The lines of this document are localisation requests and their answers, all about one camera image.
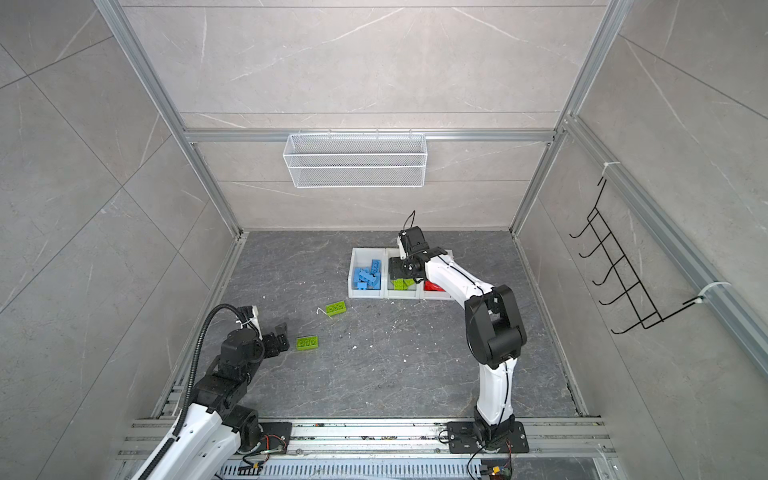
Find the green lego brick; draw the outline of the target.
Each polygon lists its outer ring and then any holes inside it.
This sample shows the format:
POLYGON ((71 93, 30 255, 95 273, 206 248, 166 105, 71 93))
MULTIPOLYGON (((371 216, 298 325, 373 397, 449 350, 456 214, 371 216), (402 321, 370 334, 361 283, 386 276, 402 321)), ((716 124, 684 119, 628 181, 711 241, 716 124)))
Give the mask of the green lego brick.
POLYGON ((314 350, 319 347, 319 339, 317 336, 306 336, 296 339, 297 351, 314 350))
POLYGON ((415 290, 416 282, 412 279, 395 279, 391 281, 391 288, 395 291, 415 290))
POLYGON ((324 313, 329 317, 343 314, 346 311, 347 311, 347 308, 346 308, 346 303, 344 301, 331 303, 324 307, 324 313))

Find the blue lego brick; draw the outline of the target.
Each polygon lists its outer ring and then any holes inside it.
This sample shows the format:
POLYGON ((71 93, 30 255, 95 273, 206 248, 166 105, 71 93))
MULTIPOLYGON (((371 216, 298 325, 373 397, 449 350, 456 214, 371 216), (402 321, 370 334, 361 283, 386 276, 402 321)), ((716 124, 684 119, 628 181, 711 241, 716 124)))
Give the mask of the blue lego brick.
POLYGON ((353 287, 355 290, 367 290, 369 285, 369 271, 366 268, 355 268, 353 270, 353 287))
POLYGON ((374 259, 371 262, 369 273, 375 277, 379 277, 381 275, 381 261, 378 259, 374 259))

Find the blue lego brick low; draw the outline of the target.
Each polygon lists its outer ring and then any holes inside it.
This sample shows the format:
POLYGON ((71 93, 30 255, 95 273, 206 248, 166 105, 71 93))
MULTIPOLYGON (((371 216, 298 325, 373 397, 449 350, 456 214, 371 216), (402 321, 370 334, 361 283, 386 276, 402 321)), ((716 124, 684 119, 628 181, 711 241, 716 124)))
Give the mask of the blue lego brick low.
POLYGON ((367 290, 380 290, 381 289, 381 276, 379 274, 377 275, 369 275, 365 278, 366 283, 366 289, 367 290))

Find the white three-compartment bin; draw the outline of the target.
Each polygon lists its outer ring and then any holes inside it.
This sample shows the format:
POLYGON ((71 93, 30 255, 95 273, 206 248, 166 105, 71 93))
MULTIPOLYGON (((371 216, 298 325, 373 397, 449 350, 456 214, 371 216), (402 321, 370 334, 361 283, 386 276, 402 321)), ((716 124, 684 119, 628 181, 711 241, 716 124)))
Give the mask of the white three-compartment bin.
POLYGON ((416 282, 400 274, 397 248, 354 248, 347 277, 347 293, 352 299, 441 300, 451 296, 437 284, 416 282))

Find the red arch lego piece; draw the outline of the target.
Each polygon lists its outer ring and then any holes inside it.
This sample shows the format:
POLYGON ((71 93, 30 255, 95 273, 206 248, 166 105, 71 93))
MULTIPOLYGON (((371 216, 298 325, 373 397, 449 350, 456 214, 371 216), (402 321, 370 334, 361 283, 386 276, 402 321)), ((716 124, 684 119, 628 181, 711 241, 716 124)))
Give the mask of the red arch lego piece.
POLYGON ((444 292, 442 287, 428 280, 423 282, 423 289, 425 292, 444 292))

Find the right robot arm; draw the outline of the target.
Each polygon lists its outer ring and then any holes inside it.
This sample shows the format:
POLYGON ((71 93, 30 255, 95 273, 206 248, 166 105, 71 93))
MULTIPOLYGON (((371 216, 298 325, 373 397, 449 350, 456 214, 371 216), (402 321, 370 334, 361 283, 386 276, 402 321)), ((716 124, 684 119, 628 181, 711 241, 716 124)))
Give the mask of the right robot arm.
POLYGON ((480 280, 439 247, 401 251, 389 267, 391 279, 429 281, 463 307, 467 346, 479 365, 473 436, 482 447, 499 445, 514 431, 513 374, 527 342, 512 289, 480 280))

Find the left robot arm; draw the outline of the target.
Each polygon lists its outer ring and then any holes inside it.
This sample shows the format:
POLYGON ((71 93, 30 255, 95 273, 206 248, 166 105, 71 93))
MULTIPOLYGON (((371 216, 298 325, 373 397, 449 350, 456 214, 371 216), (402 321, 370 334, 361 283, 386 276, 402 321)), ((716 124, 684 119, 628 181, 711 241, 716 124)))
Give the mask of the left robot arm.
POLYGON ((256 410, 240 404, 265 359, 289 350, 287 324, 264 332, 254 306, 219 304, 212 308, 194 346, 180 413, 172 428, 134 474, 136 479, 215 479, 232 457, 260 470, 261 461, 288 450, 292 424, 263 425, 256 410), (198 369, 205 335, 222 310, 233 313, 238 327, 228 333, 202 377, 198 369))

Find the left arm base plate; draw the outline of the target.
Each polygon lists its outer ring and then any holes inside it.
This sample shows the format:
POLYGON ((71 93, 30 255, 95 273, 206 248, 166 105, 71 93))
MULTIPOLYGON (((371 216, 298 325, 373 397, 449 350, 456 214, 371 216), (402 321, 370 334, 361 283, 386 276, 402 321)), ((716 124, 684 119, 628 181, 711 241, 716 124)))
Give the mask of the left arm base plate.
POLYGON ((291 422, 253 423, 239 432, 240 455, 285 453, 290 443, 293 424, 291 422))

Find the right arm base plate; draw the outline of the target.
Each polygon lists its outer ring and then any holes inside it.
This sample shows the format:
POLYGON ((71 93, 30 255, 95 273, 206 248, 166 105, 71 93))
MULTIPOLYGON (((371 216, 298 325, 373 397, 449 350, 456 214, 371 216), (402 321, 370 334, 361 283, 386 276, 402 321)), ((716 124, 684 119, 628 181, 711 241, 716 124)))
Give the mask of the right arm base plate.
POLYGON ((498 427, 484 427, 479 421, 459 421, 446 424, 447 445, 452 454, 476 453, 529 453, 530 447, 524 426, 514 419, 498 427))

